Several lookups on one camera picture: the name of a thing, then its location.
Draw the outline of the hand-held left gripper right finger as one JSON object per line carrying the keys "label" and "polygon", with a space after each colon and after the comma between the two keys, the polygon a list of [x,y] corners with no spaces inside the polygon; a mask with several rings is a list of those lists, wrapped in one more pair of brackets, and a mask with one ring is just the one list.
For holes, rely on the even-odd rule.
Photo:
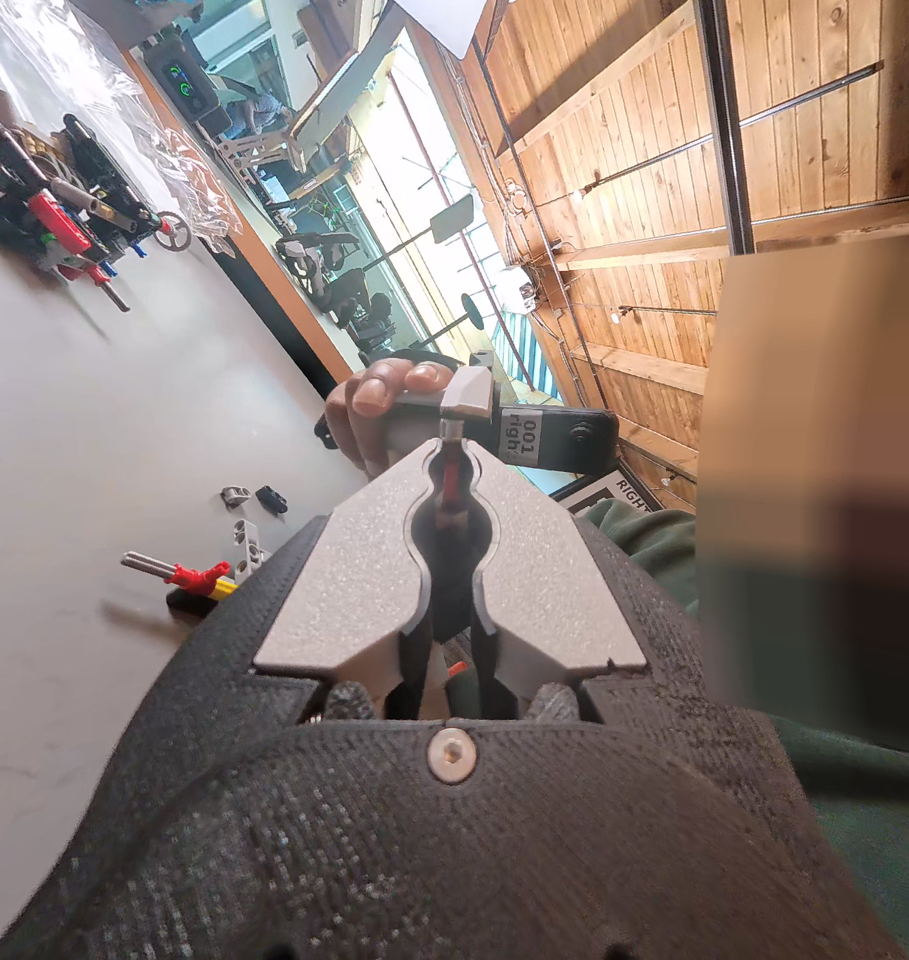
{"label": "hand-held left gripper right finger", "polygon": [[575,517],[473,440],[472,504],[490,540],[472,572],[472,659],[485,714],[544,685],[640,674],[648,658]]}

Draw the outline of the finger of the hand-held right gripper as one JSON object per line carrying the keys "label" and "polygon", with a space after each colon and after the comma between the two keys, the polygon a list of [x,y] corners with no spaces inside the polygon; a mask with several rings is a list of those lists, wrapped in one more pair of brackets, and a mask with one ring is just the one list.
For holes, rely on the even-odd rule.
{"label": "finger of the hand-held right gripper", "polygon": [[489,367],[461,366],[443,390],[439,415],[445,420],[489,423],[495,407],[495,380]]}

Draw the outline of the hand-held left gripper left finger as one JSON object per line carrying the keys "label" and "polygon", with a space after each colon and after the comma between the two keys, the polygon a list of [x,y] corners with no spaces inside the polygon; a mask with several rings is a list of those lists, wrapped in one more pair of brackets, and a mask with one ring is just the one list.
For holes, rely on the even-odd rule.
{"label": "hand-held left gripper left finger", "polygon": [[433,640],[432,575],[413,538],[434,496],[435,442],[415,448],[338,505],[324,523],[264,641],[259,674],[356,682],[392,710],[422,710]]}

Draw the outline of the red lego axle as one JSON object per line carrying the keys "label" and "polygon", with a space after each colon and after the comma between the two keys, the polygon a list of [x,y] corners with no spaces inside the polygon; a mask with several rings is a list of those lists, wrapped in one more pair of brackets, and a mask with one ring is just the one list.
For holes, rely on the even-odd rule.
{"label": "red lego axle", "polygon": [[442,446],[443,470],[441,475],[441,490],[438,499],[438,525],[454,523],[455,517],[464,513],[464,494],[461,488],[461,455],[463,453],[460,440],[446,439]]}

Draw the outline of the grey lego gearbox assembly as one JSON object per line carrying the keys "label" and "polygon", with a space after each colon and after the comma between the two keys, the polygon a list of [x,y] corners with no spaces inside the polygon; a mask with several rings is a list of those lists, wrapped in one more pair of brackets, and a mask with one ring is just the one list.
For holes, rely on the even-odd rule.
{"label": "grey lego gearbox assembly", "polygon": [[232,525],[232,558],[207,569],[169,563],[136,551],[125,552],[120,564],[146,574],[169,587],[165,604],[169,611],[191,622],[207,618],[223,601],[251,579],[270,556],[261,543],[258,526],[247,518]]}

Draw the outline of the person's right forearm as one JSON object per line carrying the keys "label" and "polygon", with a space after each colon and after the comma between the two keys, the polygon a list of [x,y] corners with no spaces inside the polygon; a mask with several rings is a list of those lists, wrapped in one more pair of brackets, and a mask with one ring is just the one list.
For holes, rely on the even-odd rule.
{"label": "person's right forearm", "polygon": [[684,510],[639,510],[618,499],[594,504],[583,516],[698,618],[696,517]]}

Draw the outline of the lego car chassis assembly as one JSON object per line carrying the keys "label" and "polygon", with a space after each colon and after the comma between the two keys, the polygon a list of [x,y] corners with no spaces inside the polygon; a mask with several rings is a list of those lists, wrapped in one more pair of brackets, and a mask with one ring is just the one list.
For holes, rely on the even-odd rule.
{"label": "lego car chassis assembly", "polygon": [[173,211],[157,211],[94,131],[75,114],[43,134],[16,113],[0,88],[0,244],[38,272],[89,279],[123,313],[113,288],[128,253],[146,258],[149,238],[171,253],[194,234]]}

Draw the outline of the orange edged background table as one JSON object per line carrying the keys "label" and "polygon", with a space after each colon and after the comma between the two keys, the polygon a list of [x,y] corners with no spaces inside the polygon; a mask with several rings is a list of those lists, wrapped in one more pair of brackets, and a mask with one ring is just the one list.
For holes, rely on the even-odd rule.
{"label": "orange edged background table", "polygon": [[228,238],[235,254],[229,256],[228,260],[236,267],[241,267],[243,262],[250,266],[266,294],[287,318],[289,326],[298,331],[306,347],[313,352],[319,365],[334,381],[340,382],[361,370],[363,363],[349,333],[339,330],[332,318],[318,311],[317,306],[283,265],[272,245],[278,232],[256,199],[222,163],[218,153],[205,138],[204,132],[199,127],[186,125],[180,113],[173,109],[167,92],[148,71],[142,51],[134,48],[124,51],[122,55],[160,123],[188,139],[208,162],[214,178],[230,197],[241,229],[229,231]]}

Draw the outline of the grey hanging sign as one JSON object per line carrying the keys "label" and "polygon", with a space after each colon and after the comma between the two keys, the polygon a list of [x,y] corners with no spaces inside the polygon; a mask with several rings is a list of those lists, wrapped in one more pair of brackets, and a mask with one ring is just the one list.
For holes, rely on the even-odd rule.
{"label": "grey hanging sign", "polygon": [[465,195],[444,207],[429,221],[429,232],[435,245],[442,245],[453,237],[466,232],[475,220],[475,197]]}

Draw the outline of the black and white headset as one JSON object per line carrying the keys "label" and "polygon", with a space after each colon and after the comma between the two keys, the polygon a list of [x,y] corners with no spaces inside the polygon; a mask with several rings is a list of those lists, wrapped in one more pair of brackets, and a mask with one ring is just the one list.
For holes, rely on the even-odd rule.
{"label": "black and white headset", "polygon": [[356,249],[360,245],[360,239],[350,232],[304,232],[282,234],[274,248],[309,298],[321,306],[344,265],[345,248]]}

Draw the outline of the white wooden stand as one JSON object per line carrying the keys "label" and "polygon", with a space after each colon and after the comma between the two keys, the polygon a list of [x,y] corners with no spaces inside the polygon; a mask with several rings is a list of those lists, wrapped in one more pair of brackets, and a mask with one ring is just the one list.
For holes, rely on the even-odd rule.
{"label": "white wooden stand", "polygon": [[300,174],[307,172],[305,151],[297,141],[298,124],[285,124],[260,134],[228,139],[219,136],[210,141],[234,177],[247,186],[255,186],[257,170],[266,164],[284,162]]}

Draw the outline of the long hanging lamp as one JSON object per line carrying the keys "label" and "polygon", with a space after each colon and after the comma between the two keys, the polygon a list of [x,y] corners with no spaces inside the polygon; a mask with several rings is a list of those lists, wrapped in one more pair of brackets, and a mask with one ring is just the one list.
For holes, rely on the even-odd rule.
{"label": "long hanging lamp", "polygon": [[347,56],[303,106],[290,127],[289,147],[305,167],[362,96],[406,25],[406,14],[387,2],[364,48]]}

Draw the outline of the clear plastic bag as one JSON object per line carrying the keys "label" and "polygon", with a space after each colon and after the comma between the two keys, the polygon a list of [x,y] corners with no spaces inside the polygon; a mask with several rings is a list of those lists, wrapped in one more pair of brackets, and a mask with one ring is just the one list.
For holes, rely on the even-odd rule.
{"label": "clear plastic bag", "polygon": [[69,153],[75,117],[157,213],[181,216],[214,253],[243,225],[195,143],[165,120],[125,52],[71,2],[0,2],[1,117]]}

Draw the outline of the person's green hoodie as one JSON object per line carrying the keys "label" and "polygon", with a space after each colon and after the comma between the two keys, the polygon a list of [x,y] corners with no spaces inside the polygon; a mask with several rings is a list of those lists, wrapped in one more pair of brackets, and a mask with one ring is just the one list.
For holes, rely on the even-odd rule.
{"label": "person's green hoodie", "polygon": [[771,722],[821,833],[909,956],[909,753]]}

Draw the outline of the black device green lights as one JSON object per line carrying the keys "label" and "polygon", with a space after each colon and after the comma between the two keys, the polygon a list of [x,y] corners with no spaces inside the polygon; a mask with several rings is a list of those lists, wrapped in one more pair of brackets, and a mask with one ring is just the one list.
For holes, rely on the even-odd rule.
{"label": "black device green lights", "polygon": [[148,71],[189,123],[221,109],[214,84],[180,34],[152,37],[140,48]]}

